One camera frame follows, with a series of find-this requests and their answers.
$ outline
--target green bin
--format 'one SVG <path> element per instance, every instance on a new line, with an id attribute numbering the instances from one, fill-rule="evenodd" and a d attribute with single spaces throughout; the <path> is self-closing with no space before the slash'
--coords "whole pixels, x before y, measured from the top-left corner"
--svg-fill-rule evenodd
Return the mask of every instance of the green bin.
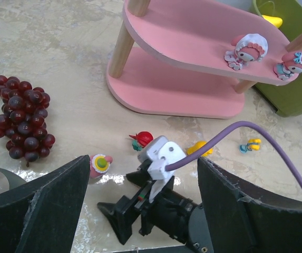
<path id="1" fill-rule="evenodd" d="M 302 33 L 302 6 L 296 0 L 252 0 L 250 12 L 283 19 L 281 32 L 292 41 Z M 285 86 L 257 83 L 255 87 L 282 117 L 302 114 L 302 74 Z"/>

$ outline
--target pink bonnet figurine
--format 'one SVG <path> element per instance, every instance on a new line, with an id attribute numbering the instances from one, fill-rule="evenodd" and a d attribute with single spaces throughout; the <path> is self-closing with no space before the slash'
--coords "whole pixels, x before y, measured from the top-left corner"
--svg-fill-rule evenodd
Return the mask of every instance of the pink bonnet figurine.
<path id="1" fill-rule="evenodd" d="M 241 70 L 249 62 L 260 62 L 268 53 L 268 42 L 258 33 L 239 35 L 231 41 L 231 45 L 235 49 L 226 51 L 225 60 L 234 70 Z"/>
<path id="2" fill-rule="evenodd" d="M 295 73 L 302 73 L 302 51 L 286 53 L 283 55 L 282 61 L 282 63 L 276 64 L 273 68 L 279 79 L 285 81 Z"/>

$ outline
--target toy figurine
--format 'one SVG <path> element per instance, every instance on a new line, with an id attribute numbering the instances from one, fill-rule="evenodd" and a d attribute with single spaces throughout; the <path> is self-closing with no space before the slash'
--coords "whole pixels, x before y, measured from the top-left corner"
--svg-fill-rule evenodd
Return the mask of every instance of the toy figurine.
<path id="1" fill-rule="evenodd" d="M 150 132 L 142 131 L 136 135 L 129 135 L 129 137 L 133 138 L 132 147 L 136 151 L 141 151 L 143 148 L 147 146 L 151 141 L 153 141 L 153 136 Z"/>
<path id="2" fill-rule="evenodd" d="M 96 154 L 90 157 L 90 178 L 103 176 L 109 170 L 113 158 L 104 154 Z"/>
<path id="3" fill-rule="evenodd" d="M 190 154 L 194 153 L 195 151 L 197 151 L 198 149 L 200 149 L 205 144 L 207 144 L 207 141 L 198 141 L 197 143 L 194 144 L 194 146 L 191 146 L 187 150 L 187 155 L 190 155 Z M 206 156 L 208 156 L 209 154 L 212 154 L 212 153 L 213 153 L 213 149 L 210 149 L 206 153 L 204 153 L 202 155 L 202 157 L 206 157 Z"/>
<path id="4" fill-rule="evenodd" d="M 248 151 L 258 151 L 260 149 L 260 144 L 260 139 L 250 139 L 247 144 L 240 145 L 240 151 L 243 154 L 247 153 Z"/>
<path id="5" fill-rule="evenodd" d="M 231 41 L 235 47 L 233 51 L 226 51 L 225 60 L 234 70 L 241 70 L 249 62 L 262 61 L 268 52 L 268 42 L 261 35 L 239 35 Z"/>
<path id="6" fill-rule="evenodd" d="M 302 51 L 286 53 L 283 55 L 282 61 L 273 68 L 279 79 L 285 81 L 292 77 L 294 73 L 302 73 Z"/>

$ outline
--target marble surface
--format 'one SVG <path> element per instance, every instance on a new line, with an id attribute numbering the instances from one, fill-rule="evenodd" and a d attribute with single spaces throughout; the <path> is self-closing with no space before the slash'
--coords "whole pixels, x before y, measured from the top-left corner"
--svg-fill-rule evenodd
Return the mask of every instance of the marble surface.
<path id="1" fill-rule="evenodd" d="M 280 118 L 253 90 L 246 93 L 242 113 L 231 120 L 143 115 L 118 104 L 104 75 L 121 11 L 121 0 L 0 0 L 0 74 L 18 76 L 50 94 L 47 129 L 57 139 L 51 155 L 29 168 L 24 161 L 10 159 L 4 147 L 7 140 L 0 139 L 0 168 L 30 181 L 79 155 L 104 153 L 114 158 L 109 174 L 89 182 L 72 253 L 177 245 L 157 229 L 140 236 L 136 222 L 133 236 L 121 246 L 96 208 L 97 202 L 116 202 L 137 191 L 124 178 L 139 165 L 128 134 L 147 130 L 187 148 L 233 122 L 248 120 L 265 128 L 302 174 L 302 115 Z M 251 129 L 238 129 L 218 143 L 209 158 L 258 186 L 302 200 L 301 188 L 269 143 L 263 140 L 258 152 L 239 152 L 239 144 L 257 137 Z M 178 170 L 176 177 L 175 190 L 199 202 L 196 163 Z"/>

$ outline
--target pink wooden shelf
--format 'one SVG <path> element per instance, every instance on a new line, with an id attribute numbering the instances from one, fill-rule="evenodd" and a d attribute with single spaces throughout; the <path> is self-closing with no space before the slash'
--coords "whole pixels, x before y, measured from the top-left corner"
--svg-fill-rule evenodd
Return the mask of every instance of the pink wooden shelf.
<path id="1" fill-rule="evenodd" d="M 288 84 L 297 77 L 282 81 L 272 71 L 289 41 L 262 17 L 213 0 L 151 0 L 143 17 L 130 14 L 127 5 L 125 0 L 123 19 L 135 42 L 172 66 L 274 85 Z M 230 41 L 235 36 L 248 33 L 267 39 L 268 54 L 261 63 L 234 71 L 223 56 L 233 50 Z"/>
<path id="2" fill-rule="evenodd" d="M 245 103 L 233 89 L 237 79 L 179 69 L 139 47 L 132 48 L 120 78 L 106 78 L 114 97 L 140 113 L 228 119 Z"/>

